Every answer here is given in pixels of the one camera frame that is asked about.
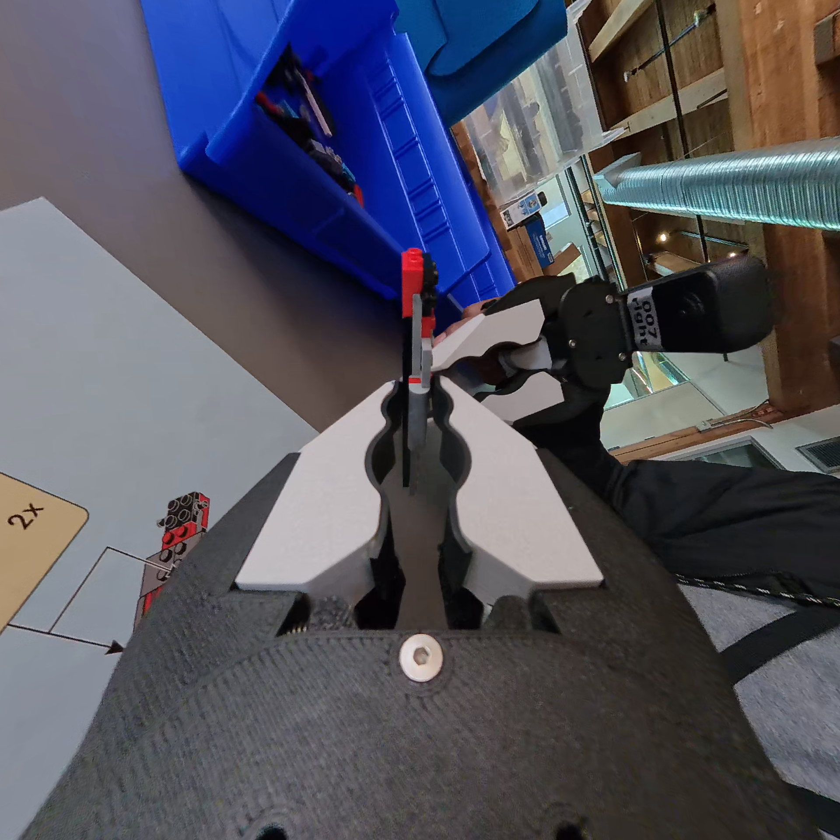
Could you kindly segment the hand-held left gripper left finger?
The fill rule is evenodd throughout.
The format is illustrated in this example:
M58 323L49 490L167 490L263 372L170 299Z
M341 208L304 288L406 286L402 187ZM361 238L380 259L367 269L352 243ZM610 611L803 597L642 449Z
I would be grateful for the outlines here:
M398 384L388 381L297 453L235 583L251 592L365 596L390 522Z

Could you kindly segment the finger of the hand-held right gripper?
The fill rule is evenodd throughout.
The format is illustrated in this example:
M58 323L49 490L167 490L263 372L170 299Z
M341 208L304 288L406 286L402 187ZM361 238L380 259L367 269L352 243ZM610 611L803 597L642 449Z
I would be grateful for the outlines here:
M434 347L432 371L446 371L497 347L537 342L572 286L572 276L541 276L517 284Z
M474 398L502 422L513 425L564 402L561 382L548 371L519 371Z

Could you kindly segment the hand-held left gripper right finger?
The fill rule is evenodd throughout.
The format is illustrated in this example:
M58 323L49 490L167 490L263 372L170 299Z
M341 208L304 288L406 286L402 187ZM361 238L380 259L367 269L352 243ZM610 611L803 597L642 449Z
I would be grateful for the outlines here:
M594 589L604 576L530 442L457 384L434 384L439 457L454 482L438 578L448 625L502 598Z

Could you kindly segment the long grey studded plate assembly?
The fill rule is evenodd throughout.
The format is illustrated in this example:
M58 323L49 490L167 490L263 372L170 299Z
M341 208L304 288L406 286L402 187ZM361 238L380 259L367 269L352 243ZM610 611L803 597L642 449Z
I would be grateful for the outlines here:
M437 306L438 271L432 257L418 248L402 253L402 483L410 495L416 492L417 470L423 450L413 455L405 437L406 388L411 375L430 381Z

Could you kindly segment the grey red brick assembly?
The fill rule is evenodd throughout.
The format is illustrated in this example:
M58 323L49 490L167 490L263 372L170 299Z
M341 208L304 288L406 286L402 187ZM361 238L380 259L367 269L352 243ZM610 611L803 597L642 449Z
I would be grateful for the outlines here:
M420 453L427 436L427 417L431 382L424 382L419 375L411 375L406 388L405 437L409 452Z

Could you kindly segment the pale blue instruction booklet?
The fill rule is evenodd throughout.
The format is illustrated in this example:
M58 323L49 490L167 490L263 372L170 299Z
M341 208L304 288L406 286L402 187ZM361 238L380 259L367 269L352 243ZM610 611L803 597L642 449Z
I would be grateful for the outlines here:
M316 431L46 199L2 211L2 475L82 524L2 631L2 838L78 749L133 634L157 522L215 524Z

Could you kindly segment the blue storage bin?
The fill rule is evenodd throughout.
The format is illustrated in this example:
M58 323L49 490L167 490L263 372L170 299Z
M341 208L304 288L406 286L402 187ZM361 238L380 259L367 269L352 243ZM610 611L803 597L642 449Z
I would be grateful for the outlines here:
M493 224L497 210L485 206L489 189L463 123L447 131L447 142L446 152L433 152L437 204L421 223L423 249L438 272L438 330L515 285Z
M142 2L182 171L386 299L402 252L429 253L441 294L466 292L490 256L458 163L394 2ZM333 119L323 143L346 193L256 102L287 47Z

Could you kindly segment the person's right forearm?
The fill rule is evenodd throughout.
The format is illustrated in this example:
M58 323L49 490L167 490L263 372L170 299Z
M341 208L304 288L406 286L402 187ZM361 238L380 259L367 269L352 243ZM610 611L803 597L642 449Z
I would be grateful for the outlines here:
M559 423L516 423L687 579L782 585L838 598L839 483L812 472L635 460L604 447L608 392Z

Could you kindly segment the person's right hand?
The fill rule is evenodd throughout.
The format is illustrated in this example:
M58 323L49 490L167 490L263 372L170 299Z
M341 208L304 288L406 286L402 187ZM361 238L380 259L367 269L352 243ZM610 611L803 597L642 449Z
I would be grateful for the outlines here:
M463 309L463 311L460 313L461 314L460 320L452 323L445 330L443 330L442 332L440 332L439 334L437 334L434 337L433 346L434 347L438 346L443 340L445 340L447 338L447 336L449 336L450 334L459 330L460 328L466 326L466 324L469 321L477 318L480 314L482 314L482 312L485 310L486 307L488 307L489 305L491 305L494 302L495 302L495 299L489 299L488 301L479 301L479 302L470 304L467 307L465 307Z

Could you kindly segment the dark blue box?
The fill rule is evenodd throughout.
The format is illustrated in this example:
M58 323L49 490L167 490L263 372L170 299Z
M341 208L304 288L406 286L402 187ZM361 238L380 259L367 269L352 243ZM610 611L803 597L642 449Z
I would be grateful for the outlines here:
M553 264L554 257L542 216L539 213L530 216L523 227L539 265L543 270L547 269Z

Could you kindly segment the small printed box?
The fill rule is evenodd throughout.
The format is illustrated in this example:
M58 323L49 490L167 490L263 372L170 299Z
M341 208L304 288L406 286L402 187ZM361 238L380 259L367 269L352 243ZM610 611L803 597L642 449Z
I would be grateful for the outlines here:
M539 215L548 199L544 192L530 192L529 194L510 202L500 210L500 218L507 231L525 224L527 220Z

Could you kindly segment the clear plastic storage box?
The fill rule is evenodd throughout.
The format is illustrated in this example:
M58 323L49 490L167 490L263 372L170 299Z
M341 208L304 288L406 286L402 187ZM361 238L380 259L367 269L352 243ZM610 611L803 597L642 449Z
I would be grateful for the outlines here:
M573 2L567 36L464 119L499 207L536 191L626 131L622 125L610 130L602 126L578 30L589 5Z

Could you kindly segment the pile of mixed toy bricks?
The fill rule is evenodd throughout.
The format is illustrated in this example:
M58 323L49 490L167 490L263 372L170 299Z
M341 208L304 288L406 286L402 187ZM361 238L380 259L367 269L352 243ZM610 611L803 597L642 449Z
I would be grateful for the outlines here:
M332 147L337 126L321 92L322 79L287 44L254 97L267 116L347 195L364 206L355 175Z

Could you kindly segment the person's torso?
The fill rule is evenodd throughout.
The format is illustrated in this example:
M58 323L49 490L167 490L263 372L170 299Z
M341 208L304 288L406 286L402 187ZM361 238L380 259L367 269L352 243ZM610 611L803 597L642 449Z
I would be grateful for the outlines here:
M782 781L824 838L839 838L837 594L676 577Z

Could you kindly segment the silver ventilation duct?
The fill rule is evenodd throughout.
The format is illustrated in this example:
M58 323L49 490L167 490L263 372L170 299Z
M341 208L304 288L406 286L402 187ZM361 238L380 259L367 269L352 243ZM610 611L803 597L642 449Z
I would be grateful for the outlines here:
M629 154L594 176L606 204L659 214L839 230L839 139L659 164Z

